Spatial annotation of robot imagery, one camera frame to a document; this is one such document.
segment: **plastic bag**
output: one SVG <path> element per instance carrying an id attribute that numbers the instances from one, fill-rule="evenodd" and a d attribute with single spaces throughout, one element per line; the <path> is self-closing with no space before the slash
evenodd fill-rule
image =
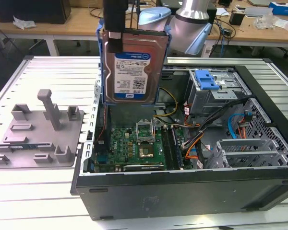
<path id="1" fill-rule="evenodd" d="M 256 18 L 254 21 L 254 26 L 258 30 L 262 29 L 267 29 L 267 28 L 272 28 L 274 29 L 275 27 L 273 24 L 278 20 L 278 17 L 275 17 L 272 13 L 264 15 L 261 18 Z"/>

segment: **yellow wire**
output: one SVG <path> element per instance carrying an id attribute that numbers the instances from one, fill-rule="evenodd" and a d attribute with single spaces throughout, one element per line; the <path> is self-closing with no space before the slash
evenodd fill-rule
<path id="1" fill-rule="evenodd" d="M 175 101 L 175 109 L 173 112 L 169 113 L 169 114 L 163 114 L 163 115 L 154 115 L 154 117 L 165 117 L 165 116 L 171 116 L 172 114 L 176 113 L 177 109 L 178 109 L 178 102 L 176 100 L 176 98 L 165 88 L 160 88 L 162 90 L 164 90 L 165 92 L 167 92 Z"/>

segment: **blue cable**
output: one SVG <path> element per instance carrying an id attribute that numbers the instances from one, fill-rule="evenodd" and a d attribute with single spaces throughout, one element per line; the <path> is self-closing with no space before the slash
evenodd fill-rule
<path id="1" fill-rule="evenodd" d="M 222 47 L 221 47 L 220 57 L 222 57 L 222 56 L 223 56 L 224 36 L 223 36 L 223 38 L 222 38 L 222 42 L 221 42 L 221 45 L 222 45 Z"/>
<path id="2" fill-rule="evenodd" d="M 231 126 L 231 120 L 232 120 L 232 118 L 233 118 L 234 116 L 244 116 L 244 114 L 233 114 L 233 115 L 231 115 L 231 116 L 229 117 L 229 119 L 228 119 L 228 130 L 229 130 L 232 138 L 237 139 L 237 136 L 236 136 L 236 134 L 235 134 L 235 132 L 234 132 L 234 130 L 232 129 L 232 126 Z"/>

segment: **black box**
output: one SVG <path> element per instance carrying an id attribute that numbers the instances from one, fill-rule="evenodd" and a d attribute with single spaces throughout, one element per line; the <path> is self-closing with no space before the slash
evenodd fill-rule
<path id="1" fill-rule="evenodd" d="M 230 16 L 230 19 L 229 19 L 229 23 L 231 25 L 241 25 L 244 16 L 245 16 L 244 13 L 233 12 L 233 13 L 231 13 L 231 16 Z"/>
<path id="2" fill-rule="evenodd" d="M 179 4 L 180 0 L 157 0 L 157 6 L 163 6 L 170 8 L 172 15 L 176 14 L 176 11 L 181 7 Z M 216 7 L 213 3 L 209 3 L 207 13 L 209 15 L 209 23 L 213 24 L 216 17 Z"/>
<path id="3" fill-rule="evenodd" d="M 0 22 L 10 23 L 13 16 L 36 23 L 64 24 L 71 14 L 69 0 L 0 0 Z"/>

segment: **expansion slot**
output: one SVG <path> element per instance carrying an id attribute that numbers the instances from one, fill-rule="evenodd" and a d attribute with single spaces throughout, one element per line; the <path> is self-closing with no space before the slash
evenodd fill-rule
<path id="1" fill-rule="evenodd" d="M 177 144 L 177 142 L 173 137 L 172 128 L 161 128 L 161 134 L 167 170 L 178 170 L 180 167 L 175 147 L 175 143 Z"/>

